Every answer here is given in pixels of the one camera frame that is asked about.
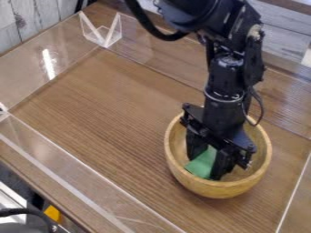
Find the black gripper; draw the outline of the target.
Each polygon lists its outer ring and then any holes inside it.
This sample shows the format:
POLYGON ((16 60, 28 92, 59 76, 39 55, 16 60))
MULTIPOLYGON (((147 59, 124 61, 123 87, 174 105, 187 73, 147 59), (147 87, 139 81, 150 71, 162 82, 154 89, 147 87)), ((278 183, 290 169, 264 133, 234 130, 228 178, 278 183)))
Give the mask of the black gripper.
POLYGON ((208 146, 218 150, 210 174, 212 180, 220 180, 235 165, 246 169, 256 152, 256 146, 243 129, 250 102, 250 94, 232 99, 206 95, 204 106, 183 104, 180 123, 187 129, 188 159, 194 160, 207 151, 208 146))

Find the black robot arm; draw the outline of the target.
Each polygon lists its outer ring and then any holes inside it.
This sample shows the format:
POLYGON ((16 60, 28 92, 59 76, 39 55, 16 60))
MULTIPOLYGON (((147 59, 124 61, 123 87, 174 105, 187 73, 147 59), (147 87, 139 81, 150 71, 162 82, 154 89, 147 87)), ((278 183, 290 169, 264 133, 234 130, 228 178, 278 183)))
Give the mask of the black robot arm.
POLYGON ((163 33, 138 0, 128 9, 150 34, 176 41, 196 34, 207 51, 210 69, 204 105, 183 104, 186 170, 219 180, 235 167, 247 168, 256 152, 244 125, 252 100, 262 98, 254 86, 263 81, 263 22, 248 0, 155 0, 158 12, 175 32, 163 33))

